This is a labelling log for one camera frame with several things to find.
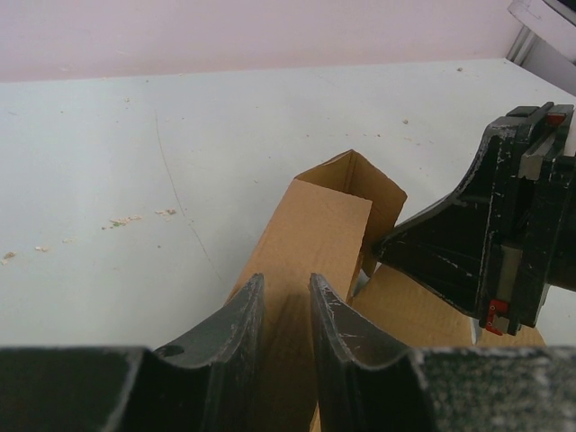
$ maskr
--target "debris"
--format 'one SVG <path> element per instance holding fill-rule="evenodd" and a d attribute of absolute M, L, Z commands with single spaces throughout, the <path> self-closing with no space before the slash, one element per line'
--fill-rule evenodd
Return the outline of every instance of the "debris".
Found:
<path fill-rule="evenodd" d="M 155 214 L 159 214 L 160 216 L 164 216 L 169 214 L 170 216 L 172 216 L 173 214 L 176 214 L 176 210 L 174 209 L 165 209 L 165 210 L 158 210 L 158 211 L 154 211 Z"/>
<path fill-rule="evenodd" d="M 124 225 L 129 224 L 132 221 L 139 221 L 140 219 L 142 219 L 141 216 L 136 215 L 136 216 L 128 216 L 127 218 L 119 218 L 119 219 L 110 219 L 110 222 L 112 223 L 111 227 L 108 228 L 114 228 L 114 227 L 123 227 Z"/>

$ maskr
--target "black metal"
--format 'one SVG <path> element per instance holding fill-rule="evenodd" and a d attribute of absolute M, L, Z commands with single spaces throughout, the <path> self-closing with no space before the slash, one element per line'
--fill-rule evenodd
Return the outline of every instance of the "black metal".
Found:
<path fill-rule="evenodd" d="M 575 348 L 408 348 L 310 291 L 323 432 L 576 429 Z"/>
<path fill-rule="evenodd" d="M 572 116 L 547 103 L 498 118 L 456 189 L 374 254 L 482 327 L 533 327 L 549 284 L 576 290 L 576 158 L 563 154 Z"/>
<path fill-rule="evenodd" d="M 264 278 L 156 353 L 0 350 L 2 431 L 247 431 L 253 427 Z"/>

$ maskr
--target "wall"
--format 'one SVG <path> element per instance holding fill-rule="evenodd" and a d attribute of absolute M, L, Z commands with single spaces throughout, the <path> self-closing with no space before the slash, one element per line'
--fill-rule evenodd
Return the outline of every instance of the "wall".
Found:
<path fill-rule="evenodd" d="M 504 57 L 509 0 L 4 0 L 0 81 Z"/>
<path fill-rule="evenodd" d="M 576 95 L 576 66 L 543 40 L 536 44 L 522 67 Z"/>

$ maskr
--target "corrugated cardboard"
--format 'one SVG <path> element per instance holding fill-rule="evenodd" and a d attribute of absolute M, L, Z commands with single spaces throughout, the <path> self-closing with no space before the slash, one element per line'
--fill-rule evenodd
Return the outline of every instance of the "corrugated cardboard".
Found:
<path fill-rule="evenodd" d="M 264 274 L 256 430 L 299 432 L 312 426 L 320 432 L 320 416 L 314 412 L 311 273 L 326 276 L 355 309 L 408 345 L 472 343 L 468 318 L 389 267 L 381 266 L 350 298 L 360 268 L 368 275 L 374 272 L 376 260 L 369 246 L 392 229 L 405 200 L 406 194 L 392 180 L 352 150 L 291 182 L 230 294 L 252 274 Z M 481 340 L 483 346 L 534 345 L 541 337 L 537 330 L 523 330 L 512 340 L 493 341 L 491 335 Z"/>
<path fill-rule="evenodd" d="M 362 268 L 371 276 L 377 261 L 370 252 L 370 246 L 392 229 L 406 202 L 406 193 L 368 162 L 368 159 L 352 150 L 297 175 L 296 178 L 372 202 L 362 246 Z"/>
<path fill-rule="evenodd" d="M 352 307 L 411 347 L 467 347 L 470 319 L 405 274 L 381 265 Z"/>
<path fill-rule="evenodd" d="M 372 197 L 377 205 L 353 196 Z M 254 273 L 265 278 L 263 358 L 257 430 L 307 431 L 316 406 L 311 344 L 311 273 L 328 278 L 343 298 L 356 280 L 361 247 L 395 223 L 405 193 L 354 151 L 296 177 L 256 249 L 235 292 Z"/>

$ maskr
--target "white table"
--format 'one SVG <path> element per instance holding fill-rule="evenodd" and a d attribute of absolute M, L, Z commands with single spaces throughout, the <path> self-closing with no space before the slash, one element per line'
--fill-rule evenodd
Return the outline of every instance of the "white table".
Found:
<path fill-rule="evenodd" d="M 301 171 L 357 149 L 407 191 L 405 219 L 455 187 L 492 120 L 576 104 L 503 59 L 3 84 L 0 100 L 0 255 L 17 253 L 0 344 L 151 347 L 222 305 Z M 550 291 L 549 344 L 576 344 L 575 305 Z"/>

